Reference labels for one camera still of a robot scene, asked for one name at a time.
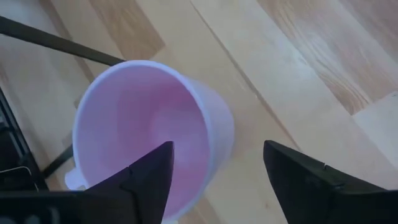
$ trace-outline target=wood plank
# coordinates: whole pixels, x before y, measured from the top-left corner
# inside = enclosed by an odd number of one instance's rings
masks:
[[[350,114],[398,87],[395,61],[338,1],[259,2]]]
[[[125,59],[150,59],[164,43],[135,0],[90,0]]]
[[[38,0],[4,0],[0,14],[58,35]],[[0,85],[43,169],[65,149],[62,142],[75,117],[73,102],[89,81],[72,56],[6,36],[0,37],[0,65]],[[55,175],[54,184],[58,181],[63,176]]]
[[[382,187],[398,188],[398,180],[391,178],[397,175],[395,167],[258,2],[191,2],[304,153]]]
[[[97,16],[89,0],[50,1],[57,10],[64,26],[68,30],[72,40],[92,49],[99,50],[112,56],[123,58],[118,46],[113,42],[105,25]],[[85,60],[94,77],[97,77],[108,66]]]
[[[349,0],[340,1],[363,27],[384,47],[389,55],[398,60],[398,1],[396,0]]]
[[[369,105],[354,115],[356,123],[386,158],[398,168],[398,92]]]
[[[152,59],[214,88],[234,115],[236,142],[233,158],[206,190],[208,206],[198,205],[187,214],[196,218],[184,217],[181,222],[286,223],[267,178],[262,145],[266,139],[275,139],[292,147],[294,143],[266,110],[188,1],[137,2],[166,45]],[[203,217],[201,214],[214,214],[209,209],[214,210],[216,217],[200,218]]]

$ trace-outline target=wood grain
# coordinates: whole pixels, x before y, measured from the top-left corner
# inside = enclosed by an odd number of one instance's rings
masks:
[[[136,0],[90,3],[125,59],[149,59],[164,46]]]
[[[340,1],[359,23],[398,60],[398,1],[395,0],[349,0]]]
[[[398,187],[387,178],[396,169],[256,1],[192,3],[304,153],[377,185]]]
[[[350,114],[398,87],[395,62],[339,2],[259,2]]]
[[[398,92],[369,105],[354,116],[386,158],[398,168]]]

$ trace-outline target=plastic container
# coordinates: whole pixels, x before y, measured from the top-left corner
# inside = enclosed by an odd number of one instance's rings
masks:
[[[133,60],[104,71],[80,101],[73,126],[76,168],[69,189],[94,186],[165,141],[174,142],[174,172],[164,221],[199,200],[234,142],[233,116],[204,84],[161,63]]]

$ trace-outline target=black metal rod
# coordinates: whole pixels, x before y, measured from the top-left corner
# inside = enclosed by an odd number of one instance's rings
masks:
[[[52,163],[43,170],[44,178],[50,177],[63,163],[73,157],[72,145],[63,151]]]
[[[70,40],[12,21],[3,16],[0,16],[0,34],[83,57],[109,66],[116,65],[117,63],[124,61],[123,59],[104,54]]]
[[[44,181],[44,177],[29,149],[29,146],[25,140],[25,137],[17,123],[14,114],[6,100],[6,96],[0,88],[0,115],[3,118],[5,127],[10,131],[13,140],[15,141],[15,150],[21,157],[20,166],[28,166],[32,172],[32,178],[34,179],[37,187],[40,190],[48,190],[47,184]]]

